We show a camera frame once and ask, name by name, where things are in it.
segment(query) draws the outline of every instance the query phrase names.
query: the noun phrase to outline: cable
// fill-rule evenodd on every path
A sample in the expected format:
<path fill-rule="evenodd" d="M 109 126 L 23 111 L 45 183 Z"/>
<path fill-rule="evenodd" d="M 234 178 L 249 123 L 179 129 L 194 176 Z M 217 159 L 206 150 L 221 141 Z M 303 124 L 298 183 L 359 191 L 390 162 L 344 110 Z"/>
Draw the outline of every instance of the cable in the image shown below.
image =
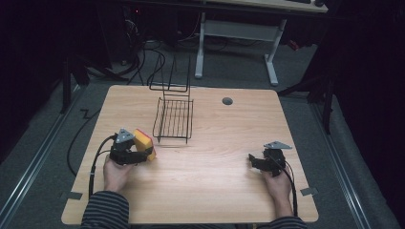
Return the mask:
<path fill-rule="evenodd" d="M 155 71 L 152 72 L 152 73 L 149 75 L 148 79 L 146 80 L 146 85 L 149 86 L 149 84 L 152 83 L 151 80 L 153 80 L 153 78 L 154 78 L 154 76 L 155 76 L 155 73 L 157 73 L 158 71 L 160 71 L 160 70 L 163 68 L 163 66 L 164 66 L 164 64 L 165 64 L 165 62 L 166 62 L 166 58 L 164 57 L 164 54 L 161 53 L 161 52 L 159 52 L 159 51 L 155 51 L 155 50 L 146 50 L 146 51 L 156 52 L 159 56 L 161 56 L 161 57 L 163 58 L 163 60 L 162 60 L 162 62 L 161 62 L 161 64 L 160 64 L 160 66 L 159 66 L 157 69 L 156 69 L 156 67 L 155 67 Z"/>
<path fill-rule="evenodd" d="M 180 45 L 180 46 L 182 46 L 182 47 L 186 47 L 186 48 L 194 48 L 194 47 L 197 47 L 197 46 L 199 46 L 199 44 L 200 44 L 200 41 L 199 41 L 199 40 L 193 41 L 193 43 L 192 43 L 191 45 L 185 45 L 185 44 L 183 44 L 183 43 L 186 43 L 186 42 L 190 42 L 190 41 L 192 41 L 193 39 L 196 39 L 196 38 L 199 38 L 199 36 L 194 36 L 194 37 L 191 37 L 191 38 L 189 38 L 189 39 L 187 39 L 187 40 L 182 40 L 181 42 L 178 42 L 178 45 Z"/>
<path fill-rule="evenodd" d="M 114 139 L 116 139 L 116 138 L 117 138 L 117 134 L 111 135 L 111 136 L 105 138 L 105 140 L 103 140 L 103 142 L 101 143 L 101 145 L 98 147 L 98 150 L 97 150 L 97 153 L 96 153 L 96 156 L 95 156 L 95 160 L 93 161 L 92 170 L 91 170 L 91 172 L 90 172 L 89 198 L 90 198 L 90 197 L 92 196 L 92 194 L 93 194 L 93 188 L 94 188 L 94 185 L 95 185 L 96 163 L 97 163 L 98 157 L 99 157 L 101 154 L 105 153 L 105 152 L 109 152 L 109 151 L 104 151 L 104 152 L 100 152 L 100 151 L 101 151 L 102 147 L 104 146 L 104 144 L 105 144 L 107 141 L 109 141 L 109 140 L 114 140 Z"/>
<path fill-rule="evenodd" d="M 137 71 L 132 75 L 132 77 L 128 80 L 127 85 L 131 84 L 132 80 L 133 80 L 133 79 L 135 78 L 135 76 L 139 73 L 140 83 L 142 84 L 142 86 L 144 86 L 142 76 L 140 75 L 140 70 L 143 68 L 143 64 L 145 63 L 145 58 L 146 58 L 145 49 L 142 49 L 142 53 L 143 53 L 142 63 L 141 63 L 140 66 L 138 67 L 138 70 L 137 70 Z"/>
<path fill-rule="evenodd" d="M 87 124 L 90 120 L 92 120 L 93 117 L 95 117 L 100 111 L 101 111 L 101 109 L 98 110 L 98 111 L 96 111 L 93 115 L 91 115 L 90 117 L 87 118 L 87 120 L 83 123 L 83 125 L 81 125 L 80 129 L 76 132 L 75 137 L 72 139 L 71 144 L 70 144 L 70 146 L 69 146 L 68 154 L 67 154 L 67 156 L 66 156 L 66 159 L 67 159 L 67 162 L 68 162 L 69 170 L 72 172 L 72 174 L 73 174 L 75 177 L 77 176 L 77 173 L 76 173 L 76 172 L 74 171 L 74 169 L 72 168 L 71 160 L 70 160 L 72 147 L 73 147 L 73 145 L 74 145 L 74 143 L 75 143 L 75 140 L 77 139 L 78 135 L 79 135 L 80 132 L 83 130 L 83 128 L 86 126 L 86 124 Z"/>
<path fill-rule="evenodd" d="M 187 36 L 186 38 L 184 38 L 182 40 L 179 40 L 178 42 L 185 41 L 185 40 L 188 40 L 188 39 L 193 39 L 194 37 L 197 37 L 197 36 L 193 36 L 193 35 L 194 35 L 194 33 L 196 33 L 196 30 L 197 30 L 197 27 L 199 26 L 199 22 L 200 22 L 201 17 L 202 17 L 202 14 L 199 13 L 199 17 L 197 18 L 197 22 L 196 22 L 196 26 L 194 27 L 194 30 L 190 33 L 189 36 Z"/>
<path fill-rule="evenodd" d="M 255 41 L 251 41 L 249 44 L 244 44 L 244 43 L 242 43 L 242 42 L 237 42 L 237 41 L 235 41 L 236 39 L 230 39 L 229 40 L 229 42 L 230 43 L 233 43 L 233 44 L 236 44 L 236 45 L 239 45 L 239 46 L 245 46 L 245 47 L 249 47 L 249 46 L 254 46 L 254 45 L 256 45 L 257 43 L 263 43 L 264 41 L 261 41 L 261 40 L 255 40 Z"/>
<path fill-rule="evenodd" d="M 221 50 L 224 50 L 226 47 L 227 47 L 227 45 L 228 45 L 228 38 L 226 38 L 226 37 L 210 37 L 210 39 L 206 39 L 206 41 L 211 41 L 213 44 L 218 44 L 218 43 L 220 43 L 220 42 L 215 42 L 215 41 L 217 41 L 217 40 L 219 40 L 219 41 L 221 41 L 221 40 L 223 40 L 224 41 L 224 45 L 222 46 L 222 47 L 220 47 L 220 48 L 218 48 L 218 49 L 209 49 L 209 48 L 207 48 L 205 45 L 204 45 L 204 48 L 206 49 L 206 50 L 209 50 L 209 51 L 214 51 L 214 52 L 217 52 L 217 51 L 221 51 Z"/>
<path fill-rule="evenodd" d="M 276 164 L 277 166 L 287 175 L 287 178 L 289 180 L 289 182 L 291 183 L 291 192 L 292 192 L 292 208 L 293 208 L 293 214 L 295 217 L 298 217 L 298 204 L 297 204 L 297 193 L 295 190 L 295 184 L 294 184 L 294 173 L 292 171 L 291 166 L 288 164 L 288 162 L 286 162 L 286 164 L 288 165 L 289 169 L 291 170 L 291 176 L 288 174 L 288 172 L 286 171 L 285 168 L 283 168 L 283 166 L 281 166 L 279 163 L 277 163 L 277 161 L 272 157 L 272 156 L 268 156 L 270 157 Z M 263 227 L 268 227 L 269 223 L 257 226 L 256 229 L 260 229 Z"/>
<path fill-rule="evenodd" d="M 142 33 L 139 35 L 139 44 L 142 44 L 142 40 L 143 40 L 144 35 L 145 35 L 145 31 L 142 32 Z M 132 44 L 130 44 L 130 45 L 132 46 L 132 47 L 131 47 L 131 53 L 130 53 L 131 55 L 134 54 L 134 53 L 137 53 L 138 50 L 141 49 L 141 46 L 140 46 L 140 45 L 132 45 Z M 127 74 L 127 73 L 132 72 L 132 71 L 133 71 L 134 69 L 136 69 L 138 66 L 139 66 L 139 57 L 138 57 L 137 54 L 135 54 L 133 63 L 131 64 L 131 66 L 130 66 L 128 69 L 126 69 L 126 70 L 124 70 L 124 71 L 122 71 L 122 72 L 113 73 L 113 74 L 116 75 L 116 76 L 123 76 L 123 75 L 125 75 L 125 74 Z M 104 74 L 104 73 L 103 73 L 103 74 L 95 73 L 95 72 L 91 71 L 90 69 L 87 69 L 87 73 L 90 74 L 90 75 L 96 76 L 96 77 L 106 77 L 106 76 L 108 76 L 108 75 L 106 75 L 106 74 Z"/>
<path fill-rule="evenodd" d="M 159 40 L 151 40 L 151 39 L 149 39 L 148 41 L 145 42 L 143 47 L 145 47 L 147 43 L 158 43 L 158 45 L 156 47 L 153 47 L 153 48 L 147 48 L 146 50 L 155 50 L 155 49 L 158 49 L 158 48 L 161 47 L 161 41 L 159 41 Z"/>

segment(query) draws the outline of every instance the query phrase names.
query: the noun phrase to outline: human hand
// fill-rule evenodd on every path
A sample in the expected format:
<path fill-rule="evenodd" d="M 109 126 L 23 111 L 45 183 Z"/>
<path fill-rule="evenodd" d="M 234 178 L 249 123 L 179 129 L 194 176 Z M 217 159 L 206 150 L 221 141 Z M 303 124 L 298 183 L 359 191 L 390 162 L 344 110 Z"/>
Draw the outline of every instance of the human hand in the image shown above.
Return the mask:
<path fill-rule="evenodd" d="M 135 164 L 119 165 L 107 155 L 104 163 L 104 191 L 120 193 Z"/>
<path fill-rule="evenodd" d="M 291 204 L 289 202 L 291 183 L 286 173 L 281 172 L 279 176 L 273 177 L 270 172 L 261 172 L 265 178 L 268 193 L 274 201 L 276 218 L 293 216 Z"/>

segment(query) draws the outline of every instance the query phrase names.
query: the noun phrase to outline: gray floor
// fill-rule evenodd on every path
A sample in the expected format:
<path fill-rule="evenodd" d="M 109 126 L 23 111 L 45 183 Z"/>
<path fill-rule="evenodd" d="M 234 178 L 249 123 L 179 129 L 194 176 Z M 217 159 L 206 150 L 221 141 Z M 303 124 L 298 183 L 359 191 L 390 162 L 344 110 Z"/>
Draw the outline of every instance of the gray floor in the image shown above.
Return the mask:
<path fill-rule="evenodd" d="M 205 53 L 204 76 L 192 78 L 193 86 L 269 89 L 281 91 L 298 83 L 316 51 L 316 47 L 293 51 L 287 46 L 279 47 L 274 65 L 278 74 L 279 86 L 272 87 L 267 77 L 263 54 L 267 43 L 257 43 L 246 48 L 238 45 L 245 41 L 229 43 L 224 49 L 221 45 L 207 45 Z M 159 46 L 148 44 L 149 48 Z M 186 73 L 188 56 L 191 56 L 192 71 L 196 59 L 196 47 L 180 47 L 176 50 L 159 46 L 158 51 L 166 56 L 170 63 L 175 54 L 178 60 L 178 74 Z M 153 72 L 157 60 L 155 52 L 146 52 L 146 62 L 141 69 L 145 80 Z M 71 190 L 74 176 L 67 166 L 67 151 L 75 134 L 86 119 L 81 109 L 89 110 L 91 115 L 102 106 L 102 102 L 111 85 L 118 84 L 106 78 L 92 78 L 87 88 L 75 93 L 76 103 L 68 115 L 61 116 L 62 89 L 59 86 L 47 104 L 41 108 L 30 123 L 30 127 L 13 149 L 8 159 L 0 165 L 0 206 L 10 206 L 8 199 L 12 195 L 21 177 L 31 161 L 39 156 L 44 158 L 38 164 L 38 173 L 32 174 L 32 183 L 28 183 L 26 193 L 22 193 L 15 202 L 15 211 L 1 213 L 1 222 L 5 228 L 76 228 L 64 225 L 60 218 L 66 203 L 65 194 Z M 136 77 L 134 85 L 139 85 Z M 333 113 L 330 119 L 331 135 L 325 135 L 320 127 L 319 109 L 322 104 L 308 104 L 305 93 L 294 93 L 281 97 L 282 106 L 288 120 L 299 157 L 306 172 L 309 186 L 316 188 L 315 204 L 319 220 L 309 224 L 309 228 L 399 228 L 393 214 L 385 204 L 373 177 L 355 146 L 349 128 L 342 116 L 338 101 L 333 100 Z M 52 133 L 51 146 L 44 148 L 47 138 L 57 120 L 64 124 L 56 134 Z M 80 132 L 72 148 L 71 162 L 75 170 L 80 165 L 87 143 L 96 124 L 96 118 L 87 123 Z M 343 177 L 350 181 L 354 193 L 348 196 L 348 189 L 342 183 Z M 348 203 L 356 197 L 364 212 L 365 219 L 358 219 L 355 209 Z"/>

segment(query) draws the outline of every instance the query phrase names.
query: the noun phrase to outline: wooden table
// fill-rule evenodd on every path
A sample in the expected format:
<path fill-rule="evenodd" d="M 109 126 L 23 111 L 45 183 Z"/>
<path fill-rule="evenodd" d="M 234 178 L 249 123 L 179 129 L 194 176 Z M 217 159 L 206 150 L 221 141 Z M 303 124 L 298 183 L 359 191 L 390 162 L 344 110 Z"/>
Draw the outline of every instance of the wooden table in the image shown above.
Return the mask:
<path fill-rule="evenodd" d="M 89 172 L 100 143 L 120 128 L 152 135 L 162 92 L 142 86 L 109 90 L 72 188 L 81 200 L 69 199 L 66 224 L 79 224 L 88 203 Z M 232 105 L 224 105 L 230 97 Z M 248 154 L 262 157 L 263 145 L 274 140 L 292 146 L 284 150 L 295 174 L 298 213 L 316 221 L 308 183 L 297 155 L 277 93 L 270 90 L 192 88 L 192 136 L 154 138 L 157 158 L 134 168 L 123 195 L 130 202 L 130 223 L 245 223 L 274 219 L 273 203 L 260 172 Z M 97 162 L 95 192 L 102 190 L 104 156 Z"/>

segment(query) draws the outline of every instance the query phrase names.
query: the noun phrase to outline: wire rack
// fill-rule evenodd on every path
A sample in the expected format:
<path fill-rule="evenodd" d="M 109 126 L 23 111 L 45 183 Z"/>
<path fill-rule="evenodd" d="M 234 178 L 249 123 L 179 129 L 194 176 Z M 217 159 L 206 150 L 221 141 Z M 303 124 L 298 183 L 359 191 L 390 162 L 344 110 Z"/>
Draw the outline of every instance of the wire rack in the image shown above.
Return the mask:
<path fill-rule="evenodd" d="M 193 127 L 193 100 L 190 98 L 190 57 L 185 77 L 185 85 L 173 83 L 173 71 L 177 70 L 176 56 L 173 58 L 170 75 L 165 81 L 162 66 L 163 57 L 159 56 L 154 73 L 151 75 L 149 89 L 162 91 L 159 98 L 153 136 L 158 142 L 163 137 L 183 138 L 185 143 L 191 138 Z M 160 73 L 161 82 L 155 81 L 156 74 Z"/>

